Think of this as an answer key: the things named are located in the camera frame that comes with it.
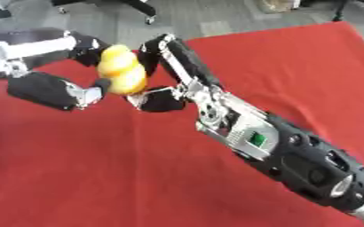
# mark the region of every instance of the red fabric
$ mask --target red fabric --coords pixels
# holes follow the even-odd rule
[[[364,162],[364,41],[346,23],[196,39],[232,93]],[[95,70],[44,68],[87,85]],[[159,72],[153,84],[169,83]],[[194,106],[138,113],[115,95],[63,113],[0,82],[0,227],[362,226],[287,191],[194,130]]]

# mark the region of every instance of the floor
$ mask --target floor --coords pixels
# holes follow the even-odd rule
[[[95,35],[109,43],[125,43],[138,47],[145,40],[162,33],[175,33],[182,38],[224,35],[270,28],[323,23],[334,15],[333,4],[293,12],[265,14],[257,6],[259,0],[150,0],[159,12],[151,26],[144,16],[127,5],[117,3],[71,4],[68,14],[59,14],[49,0],[13,0],[12,19],[0,20],[0,31],[32,27],[59,27]],[[364,37],[364,5],[350,3],[344,12]]]

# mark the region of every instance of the robotic arm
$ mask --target robotic arm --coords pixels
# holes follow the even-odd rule
[[[298,195],[364,221],[364,166],[346,151],[226,92],[197,55],[174,35],[143,44],[139,57],[149,72],[161,63],[177,81],[175,88],[168,88],[174,102],[197,105],[198,131],[228,146],[253,168]],[[151,96],[149,91],[128,100],[140,109],[154,101]]]
[[[97,38],[55,28],[0,34],[0,79],[8,80],[8,93],[16,98],[60,110],[84,109],[105,96],[109,80],[98,79],[83,89],[32,69],[62,59],[96,66],[108,46]]]

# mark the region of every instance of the office chair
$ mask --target office chair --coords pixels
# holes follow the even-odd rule
[[[304,1],[301,2],[301,4],[299,6],[309,7],[316,1],[317,0],[304,0]],[[334,16],[333,21],[341,21],[343,19],[344,8],[350,1],[351,0],[336,0],[338,6],[336,8],[336,14]]]
[[[53,6],[59,7],[65,4],[74,4],[81,2],[86,2],[87,4],[99,4],[100,2],[104,1],[106,0],[51,0],[51,3]],[[120,0],[120,1],[144,13],[147,16],[145,20],[146,24],[151,25],[155,21],[155,17],[157,15],[156,10],[153,6],[146,3],[147,0]],[[67,13],[67,11],[63,7],[59,8],[59,12]]]

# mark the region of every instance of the yellow ball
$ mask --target yellow ball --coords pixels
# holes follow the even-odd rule
[[[145,68],[137,56],[124,45],[114,45],[102,52],[98,65],[99,75],[110,79],[109,91],[130,95],[142,91],[147,85]]]

